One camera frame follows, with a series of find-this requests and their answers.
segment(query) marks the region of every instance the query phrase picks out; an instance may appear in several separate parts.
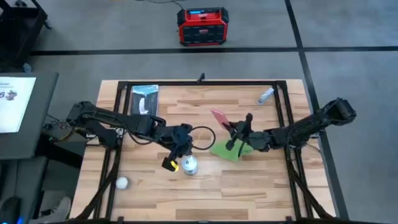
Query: black cart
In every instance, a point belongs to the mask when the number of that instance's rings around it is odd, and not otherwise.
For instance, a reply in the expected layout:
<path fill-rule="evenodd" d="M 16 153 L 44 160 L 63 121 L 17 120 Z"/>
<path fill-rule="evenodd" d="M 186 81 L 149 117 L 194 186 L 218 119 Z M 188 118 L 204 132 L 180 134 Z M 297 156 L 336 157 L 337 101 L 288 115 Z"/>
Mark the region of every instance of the black cart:
<path fill-rule="evenodd" d="M 32 67 L 26 63 L 40 30 L 43 26 L 51 29 L 47 22 L 47 13 L 36 0 L 31 0 L 36 6 L 27 7 L 21 0 L 11 7 L 5 0 L 0 0 L 2 14 L 0 15 L 0 61 L 5 67 L 23 68 L 31 72 Z"/>

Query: green towel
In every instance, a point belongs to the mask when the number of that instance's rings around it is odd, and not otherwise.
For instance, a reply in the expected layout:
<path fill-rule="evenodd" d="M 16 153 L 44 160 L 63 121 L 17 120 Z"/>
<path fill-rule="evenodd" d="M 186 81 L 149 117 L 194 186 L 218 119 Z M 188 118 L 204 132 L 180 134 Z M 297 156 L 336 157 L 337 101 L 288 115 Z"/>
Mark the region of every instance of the green towel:
<path fill-rule="evenodd" d="M 236 140 L 234 147 L 232 150 L 228 150 L 225 148 L 225 144 L 228 142 L 228 140 L 221 141 L 216 143 L 211 149 L 210 152 L 213 153 L 216 156 L 219 156 L 222 159 L 226 159 L 229 161 L 233 162 L 238 162 L 239 161 L 239 148 L 241 147 L 242 141 Z M 251 146 L 248 146 L 245 144 L 242 148 L 242 153 L 241 156 L 247 155 L 250 152 L 252 152 L 254 149 Z"/>

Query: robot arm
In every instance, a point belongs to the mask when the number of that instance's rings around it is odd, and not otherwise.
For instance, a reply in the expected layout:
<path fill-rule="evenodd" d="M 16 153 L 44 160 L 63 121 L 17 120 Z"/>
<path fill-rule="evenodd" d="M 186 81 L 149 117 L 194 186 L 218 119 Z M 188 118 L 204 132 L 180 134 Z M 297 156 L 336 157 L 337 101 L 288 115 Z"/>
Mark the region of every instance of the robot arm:
<path fill-rule="evenodd" d="M 229 125 L 224 125 L 231 135 L 231 140 L 228 141 L 226 148 L 232 150 L 237 139 L 243 142 L 242 146 L 248 144 L 261 152 L 280 149 L 287 144 L 293 147 L 302 147 L 309 140 L 311 134 L 315 134 L 331 124 L 337 126 L 348 124 L 355 117 L 356 112 L 348 101 L 337 98 L 314 114 L 288 127 L 254 132 L 251 129 L 252 114 L 249 113 L 245 121 L 229 122 Z"/>
<path fill-rule="evenodd" d="M 164 158 L 162 163 L 162 167 L 170 171 L 178 170 L 177 157 L 192 152 L 192 137 L 189 135 L 192 126 L 189 124 L 166 126 L 164 119 L 149 114 L 124 115 L 98 108 L 84 101 L 73 105 L 67 123 L 79 129 L 80 134 L 97 135 L 99 142 L 110 148 L 118 145 L 118 134 L 113 129 L 106 129 L 100 123 L 125 129 L 137 144 L 157 143 L 170 150 L 169 156 Z M 147 142 L 139 142 L 134 137 Z"/>

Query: portable power station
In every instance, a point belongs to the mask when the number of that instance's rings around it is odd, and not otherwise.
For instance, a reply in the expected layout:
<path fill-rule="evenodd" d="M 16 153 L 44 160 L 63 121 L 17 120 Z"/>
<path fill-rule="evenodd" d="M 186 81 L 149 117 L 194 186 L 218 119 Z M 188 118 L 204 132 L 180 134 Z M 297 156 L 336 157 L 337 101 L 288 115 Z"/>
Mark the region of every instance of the portable power station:
<path fill-rule="evenodd" d="M 224 7 L 181 9 L 177 13 L 180 43 L 184 46 L 220 45 L 226 41 L 228 11 Z"/>

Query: concrete floor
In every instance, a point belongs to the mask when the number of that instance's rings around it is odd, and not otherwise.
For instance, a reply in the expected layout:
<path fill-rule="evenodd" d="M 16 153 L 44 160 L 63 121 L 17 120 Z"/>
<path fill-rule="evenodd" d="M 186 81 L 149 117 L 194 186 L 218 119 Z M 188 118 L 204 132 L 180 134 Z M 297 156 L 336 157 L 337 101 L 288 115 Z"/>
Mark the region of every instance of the concrete floor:
<path fill-rule="evenodd" d="M 395 0 L 291 0 L 305 47 L 398 45 Z M 36 50 L 179 48 L 175 4 L 134 0 L 39 0 L 53 30 Z M 283 0 L 186 0 L 186 7 L 224 6 L 222 47 L 295 47 Z M 350 219 L 396 223 L 398 211 L 398 52 L 307 53 L 321 105 L 337 96 L 358 112 L 350 125 L 327 130 Z M 101 80 L 301 78 L 298 53 L 135 54 L 31 57 L 35 71 L 60 74 L 50 113 L 95 102 Z"/>

